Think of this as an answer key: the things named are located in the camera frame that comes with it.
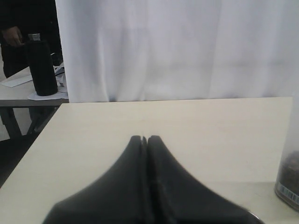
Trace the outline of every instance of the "table leg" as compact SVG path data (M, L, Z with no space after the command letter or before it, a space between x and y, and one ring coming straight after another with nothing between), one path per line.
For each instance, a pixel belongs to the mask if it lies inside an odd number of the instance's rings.
M13 108L0 108L0 117L11 139L22 136Z

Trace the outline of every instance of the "curtain fold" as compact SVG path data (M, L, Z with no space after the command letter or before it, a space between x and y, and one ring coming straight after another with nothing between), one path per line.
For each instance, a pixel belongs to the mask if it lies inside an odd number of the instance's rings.
M56 0L71 102L290 96L297 0Z

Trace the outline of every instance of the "table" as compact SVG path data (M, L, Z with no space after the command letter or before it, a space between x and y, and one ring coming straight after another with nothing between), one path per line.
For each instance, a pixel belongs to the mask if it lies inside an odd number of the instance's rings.
M0 223L40 224L101 176L132 135L160 135L198 180L267 224L298 224L274 194L291 98L63 104L0 189Z
M4 80L3 82L26 77L28 75L30 75L29 67ZM59 107L62 103L68 103L67 99L43 101L28 100L27 96L29 96L34 91L35 89L32 81L21 84L19 86L15 86L13 88L0 85L0 116L3 124L6 126L10 138L18 137L21 135L20 128L14 116L13 108L53 108Z

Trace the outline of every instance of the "person's hand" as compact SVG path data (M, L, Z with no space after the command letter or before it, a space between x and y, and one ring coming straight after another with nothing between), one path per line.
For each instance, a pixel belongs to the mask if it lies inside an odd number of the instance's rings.
M5 41L13 46L13 47L20 47L24 45L22 34L18 27L11 27L5 30L2 30L3 37Z

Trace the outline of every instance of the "clear plastic container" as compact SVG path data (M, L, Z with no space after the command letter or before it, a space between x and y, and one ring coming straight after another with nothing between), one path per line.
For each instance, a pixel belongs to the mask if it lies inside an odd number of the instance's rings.
M275 193L299 211L299 93L293 96L290 123L279 165Z

